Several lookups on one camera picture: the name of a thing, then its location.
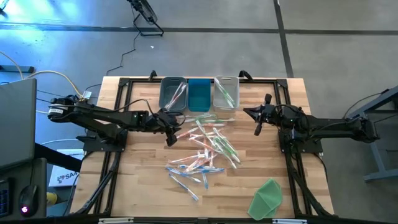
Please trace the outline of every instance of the gray desk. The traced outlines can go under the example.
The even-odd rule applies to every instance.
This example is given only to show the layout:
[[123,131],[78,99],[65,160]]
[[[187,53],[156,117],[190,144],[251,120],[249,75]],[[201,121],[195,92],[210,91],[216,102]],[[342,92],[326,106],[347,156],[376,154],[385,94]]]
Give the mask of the gray desk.
[[[19,193],[21,190],[30,184],[30,175],[32,173],[33,165],[33,176],[32,185],[37,185],[39,207],[35,215],[29,218],[25,218],[21,215],[18,208]],[[45,159],[34,159],[32,162],[26,162],[23,165],[13,167],[8,170],[2,170],[0,179],[10,179],[10,190],[11,190],[11,211],[12,214],[6,217],[0,218],[1,221],[7,220],[24,220],[30,218],[45,218],[46,217],[46,160]]]

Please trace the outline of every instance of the gray floor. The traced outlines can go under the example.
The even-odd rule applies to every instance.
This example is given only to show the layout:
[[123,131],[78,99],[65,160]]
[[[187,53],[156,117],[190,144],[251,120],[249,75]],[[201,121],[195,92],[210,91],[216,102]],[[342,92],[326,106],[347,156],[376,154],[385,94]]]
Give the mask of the gray floor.
[[[149,0],[164,27],[277,28],[272,0]],[[286,29],[397,30],[394,0],[280,0]],[[123,0],[10,0],[7,18],[15,23],[131,27],[131,10]],[[0,30],[0,50],[20,65],[67,74],[80,90],[101,83],[120,55],[132,49],[135,32],[69,32]],[[312,113],[341,117],[356,100],[398,84],[396,35],[288,35],[294,76],[304,78]],[[237,75],[242,69],[255,77],[286,77],[279,34],[166,33],[163,38],[139,37],[136,51],[126,55],[123,68],[109,75]],[[9,62],[0,58],[0,64]],[[18,75],[0,73],[0,81]],[[56,75],[40,75],[38,89],[61,95],[73,93]],[[49,100],[51,96],[39,93]],[[38,101],[38,109],[46,104]],[[379,123],[396,128],[397,120]],[[36,142],[74,138],[83,129],[55,124],[37,114]],[[396,138],[381,131],[381,150],[395,149]],[[345,218],[398,222],[398,179],[365,184],[363,175],[377,170],[368,145],[348,139],[322,141],[335,212]],[[80,147],[78,142],[51,145]],[[386,163],[397,167],[396,152]],[[50,189],[66,199],[70,189]],[[65,203],[49,208],[61,215]]]

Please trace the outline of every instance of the black bracket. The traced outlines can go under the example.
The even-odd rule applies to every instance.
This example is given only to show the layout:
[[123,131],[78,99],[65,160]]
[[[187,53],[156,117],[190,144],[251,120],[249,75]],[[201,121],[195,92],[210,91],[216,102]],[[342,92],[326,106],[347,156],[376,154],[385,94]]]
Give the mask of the black bracket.
[[286,79],[277,79],[276,82],[277,82],[280,86],[282,86],[282,87],[284,87],[284,88],[287,88],[287,80],[286,80]]
[[286,133],[278,131],[279,146],[282,153],[321,153],[322,144],[319,140],[308,140],[305,142],[294,141],[288,138]]
[[97,133],[88,131],[87,136],[77,136],[77,140],[85,143],[83,146],[84,151],[88,152],[123,152],[127,141],[127,131],[122,130],[118,134],[117,144],[106,144]]
[[125,86],[127,83],[129,83],[129,79],[128,78],[121,78],[119,80],[119,88],[122,88],[123,86]]
[[241,71],[239,72],[238,77],[239,77],[239,78],[246,77],[248,80],[253,81],[253,78],[251,77],[251,75],[250,75],[247,71],[245,71],[245,70],[241,70]]

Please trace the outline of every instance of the wooden table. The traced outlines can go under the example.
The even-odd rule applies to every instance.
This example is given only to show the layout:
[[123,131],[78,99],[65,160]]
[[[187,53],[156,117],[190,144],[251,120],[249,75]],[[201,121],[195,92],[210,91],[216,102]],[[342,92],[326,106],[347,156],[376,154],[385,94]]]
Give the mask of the wooden table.
[[[114,108],[119,78],[104,77],[98,106]],[[306,114],[310,114],[303,79],[287,80],[292,104],[301,106]],[[131,101],[145,98],[155,111],[159,109],[159,87],[159,83],[135,83]],[[247,210],[255,191],[270,178],[280,184],[283,193],[283,202],[276,217],[294,217],[286,162],[279,149],[277,129],[264,124],[260,136],[255,136],[253,133],[256,125],[243,112],[244,107],[260,105],[266,93],[274,94],[272,85],[241,84],[240,107],[235,112],[236,121],[222,130],[239,152],[242,163],[238,169],[232,169],[226,159],[217,157],[215,166],[227,169],[224,173],[207,175],[208,190],[203,184],[177,176],[196,193],[199,197],[197,202],[169,177],[165,165],[168,160],[194,155],[198,148],[185,139],[167,147],[165,135],[130,132],[119,166],[112,217],[248,218]],[[147,110],[147,106],[144,102],[139,102],[129,109]],[[182,131],[190,128],[191,124],[184,124]],[[103,152],[94,152],[83,161],[71,212],[81,208],[98,185],[103,157]],[[324,208],[333,213],[321,162],[312,154],[303,154],[303,164],[308,188]],[[108,188],[103,197],[103,206],[107,192]],[[301,191],[297,192],[300,207],[304,211]]]

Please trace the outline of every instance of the clear plastic bin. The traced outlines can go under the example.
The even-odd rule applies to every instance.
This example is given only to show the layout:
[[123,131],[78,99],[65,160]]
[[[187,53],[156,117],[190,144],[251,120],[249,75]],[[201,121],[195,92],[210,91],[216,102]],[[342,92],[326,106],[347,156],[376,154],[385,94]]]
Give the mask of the clear plastic bin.
[[[163,108],[172,99],[180,83],[187,83],[184,77],[165,77],[160,83],[159,107]],[[187,107],[187,89],[177,99],[170,111],[182,112]]]
[[226,101],[224,94],[221,90],[214,84],[214,94],[213,94],[213,106],[214,111],[234,113],[239,108],[239,78],[237,77],[215,77],[229,95],[234,100],[234,107],[231,107]]

